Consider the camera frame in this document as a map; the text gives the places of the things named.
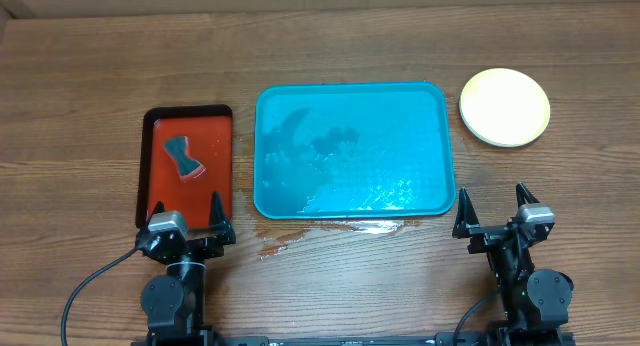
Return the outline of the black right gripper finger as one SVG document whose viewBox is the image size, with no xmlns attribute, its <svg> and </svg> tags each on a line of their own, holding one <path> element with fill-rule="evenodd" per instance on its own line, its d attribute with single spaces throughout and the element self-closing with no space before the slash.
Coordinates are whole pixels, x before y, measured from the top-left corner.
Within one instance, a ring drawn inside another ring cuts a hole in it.
<svg viewBox="0 0 640 346">
<path fill-rule="evenodd" d="M 479 227 L 480 223 L 469 194 L 466 188 L 462 187 L 458 193 L 458 209 L 452 236 L 454 238 L 469 238 L 472 234 L 472 229 Z"/>
<path fill-rule="evenodd" d="M 539 200 L 529 191 L 523 182 L 516 184 L 516 200 L 519 207 L 527 204 L 539 203 Z"/>
</svg>

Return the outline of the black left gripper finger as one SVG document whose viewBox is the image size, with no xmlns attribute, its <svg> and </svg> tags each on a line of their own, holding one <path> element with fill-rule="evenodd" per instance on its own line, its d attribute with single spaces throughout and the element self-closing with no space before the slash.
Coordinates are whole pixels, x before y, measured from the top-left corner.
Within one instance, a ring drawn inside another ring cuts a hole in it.
<svg viewBox="0 0 640 346">
<path fill-rule="evenodd" d="M 161 201 L 158 201 L 153 210 L 151 211 L 151 214 L 149 216 L 149 218 L 152 218 L 154 215 L 159 214 L 159 213 L 164 213 L 165 212 L 165 207 L 164 204 Z"/>
<path fill-rule="evenodd" d="M 211 198 L 209 230 L 221 245 L 236 243 L 236 233 L 228 219 L 220 195 L 214 191 Z"/>
</svg>

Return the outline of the orange green sponge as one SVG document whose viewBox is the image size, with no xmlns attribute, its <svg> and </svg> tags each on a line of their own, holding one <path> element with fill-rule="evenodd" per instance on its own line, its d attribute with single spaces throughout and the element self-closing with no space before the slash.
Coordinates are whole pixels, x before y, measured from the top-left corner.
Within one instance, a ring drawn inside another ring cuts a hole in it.
<svg viewBox="0 0 640 346">
<path fill-rule="evenodd" d="M 163 144 L 164 151 L 174 162 L 181 180 L 194 179 L 204 171 L 204 165 L 189 154 L 189 138 L 177 136 Z"/>
</svg>

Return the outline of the yellow plate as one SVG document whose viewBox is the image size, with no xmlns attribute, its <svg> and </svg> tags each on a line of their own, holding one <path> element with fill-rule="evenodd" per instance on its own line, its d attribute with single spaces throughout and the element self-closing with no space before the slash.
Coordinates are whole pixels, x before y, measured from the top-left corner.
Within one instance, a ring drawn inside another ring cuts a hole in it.
<svg viewBox="0 0 640 346">
<path fill-rule="evenodd" d="M 462 120 L 475 137 L 504 148 L 520 147 L 535 141 L 549 124 L 548 117 L 463 115 Z"/>
<path fill-rule="evenodd" d="M 471 77 L 462 89 L 463 115 L 548 117 L 551 106 L 543 88 L 528 75 L 508 68 L 492 68 Z"/>
</svg>

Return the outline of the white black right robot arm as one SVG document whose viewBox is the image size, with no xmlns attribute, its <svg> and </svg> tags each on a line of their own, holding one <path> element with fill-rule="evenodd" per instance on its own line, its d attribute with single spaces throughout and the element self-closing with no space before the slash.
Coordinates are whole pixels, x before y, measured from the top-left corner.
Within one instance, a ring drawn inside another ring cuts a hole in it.
<svg viewBox="0 0 640 346">
<path fill-rule="evenodd" d="M 569 320 L 574 283 L 566 274 L 536 269 L 529 249 L 545 241 L 555 225 L 552 209 L 523 183 L 516 185 L 517 211 L 506 224 L 482 226 L 465 188 L 459 191 L 452 236 L 469 241 L 468 252 L 487 256 L 497 289 L 474 304 L 459 320 L 453 345 L 573 345 L 560 327 Z M 462 328 L 477 310 L 500 298 L 505 319 L 476 336 Z"/>
</svg>

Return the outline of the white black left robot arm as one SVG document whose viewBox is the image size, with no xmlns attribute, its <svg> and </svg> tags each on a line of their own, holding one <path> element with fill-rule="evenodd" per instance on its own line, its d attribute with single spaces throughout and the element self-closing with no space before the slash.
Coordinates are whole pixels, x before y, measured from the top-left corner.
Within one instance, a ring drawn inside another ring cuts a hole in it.
<svg viewBox="0 0 640 346">
<path fill-rule="evenodd" d="M 210 204 L 209 236 L 191 239 L 178 211 L 159 202 L 136 235 L 144 256 L 164 265 L 166 273 L 151 279 L 140 302 L 147 315 L 147 345 L 221 345 L 222 337 L 205 324 L 205 261 L 224 255 L 236 242 L 218 193 Z"/>
</svg>

